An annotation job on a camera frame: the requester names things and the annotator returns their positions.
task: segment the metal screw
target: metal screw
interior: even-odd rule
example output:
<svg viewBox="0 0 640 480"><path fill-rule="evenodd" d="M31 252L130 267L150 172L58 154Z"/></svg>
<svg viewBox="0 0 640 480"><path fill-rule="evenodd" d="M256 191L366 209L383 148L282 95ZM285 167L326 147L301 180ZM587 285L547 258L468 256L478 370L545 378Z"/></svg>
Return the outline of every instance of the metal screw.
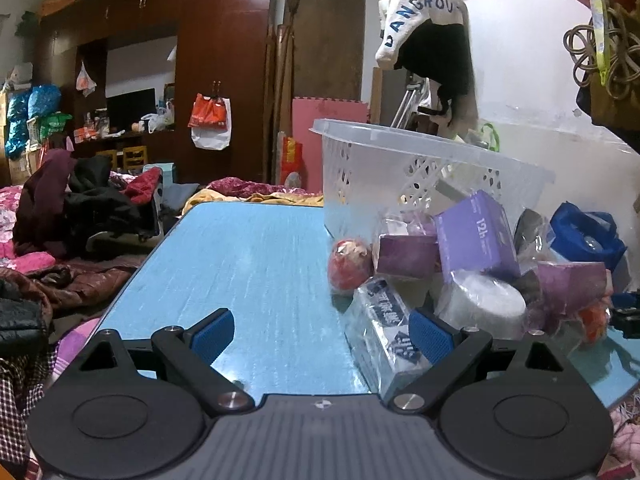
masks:
<svg viewBox="0 0 640 480"><path fill-rule="evenodd" d="M419 410L424 406L424 399L417 394L402 394L394 399L394 404L401 410Z"/></svg>
<svg viewBox="0 0 640 480"><path fill-rule="evenodd" d="M227 392L218 396L218 404L227 410L241 410L249 404L249 397L243 392Z"/></svg>

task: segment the brown cable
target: brown cable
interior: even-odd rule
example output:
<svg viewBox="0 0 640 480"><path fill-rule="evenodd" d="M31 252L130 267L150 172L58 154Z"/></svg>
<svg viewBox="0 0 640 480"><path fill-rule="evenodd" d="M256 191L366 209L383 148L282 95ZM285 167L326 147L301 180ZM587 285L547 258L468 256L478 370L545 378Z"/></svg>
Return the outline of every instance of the brown cable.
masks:
<svg viewBox="0 0 640 480"><path fill-rule="evenodd" d="M612 99L620 101L629 97L632 84L640 78L640 38L626 30L625 20L619 8L610 8L607 11L610 25L611 66L605 86ZM576 38L582 41L583 48L574 47ZM588 75L598 72L593 20L590 20L589 25L577 25L568 30L564 34L563 43L574 60L574 81L578 86L588 86L590 78L580 80L577 72L583 70Z"/></svg>

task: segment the toilet paper roll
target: toilet paper roll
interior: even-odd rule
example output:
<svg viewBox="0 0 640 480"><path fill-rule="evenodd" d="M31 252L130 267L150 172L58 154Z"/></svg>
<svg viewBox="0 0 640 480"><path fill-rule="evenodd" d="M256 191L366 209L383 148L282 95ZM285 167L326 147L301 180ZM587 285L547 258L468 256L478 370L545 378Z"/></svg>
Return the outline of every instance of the toilet paper roll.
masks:
<svg viewBox="0 0 640 480"><path fill-rule="evenodd" d="M497 339L520 339L526 304L508 283L465 270L453 272L436 315L453 328L477 326Z"/></svg>

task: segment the black monitor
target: black monitor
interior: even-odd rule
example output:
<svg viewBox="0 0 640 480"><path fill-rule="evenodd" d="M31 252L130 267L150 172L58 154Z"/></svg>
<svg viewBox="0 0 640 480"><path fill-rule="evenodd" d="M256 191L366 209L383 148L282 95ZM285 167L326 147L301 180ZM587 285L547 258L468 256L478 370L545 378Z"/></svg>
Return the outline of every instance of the black monitor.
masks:
<svg viewBox="0 0 640 480"><path fill-rule="evenodd" d="M110 129L130 131L142 116L156 113L156 90L148 88L107 98Z"/></svg>

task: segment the blue gripper pad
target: blue gripper pad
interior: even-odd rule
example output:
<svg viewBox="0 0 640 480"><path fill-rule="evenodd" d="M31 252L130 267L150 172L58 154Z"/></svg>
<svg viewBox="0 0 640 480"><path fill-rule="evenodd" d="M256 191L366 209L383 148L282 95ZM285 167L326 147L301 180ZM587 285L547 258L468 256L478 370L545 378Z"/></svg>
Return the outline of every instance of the blue gripper pad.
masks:
<svg viewBox="0 0 640 480"><path fill-rule="evenodd" d="M234 316L226 308L219 308L210 316L185 330L184 343L207 364L215 361L234 340Z"/></svg>
<svg viewBox="0 0 640 480"><path fill-rule="evenodd" d="M438 364L456 346L453 330L447 331L444 323L437 323L418 310L409 314L409 339L432 365Z"/></svg>

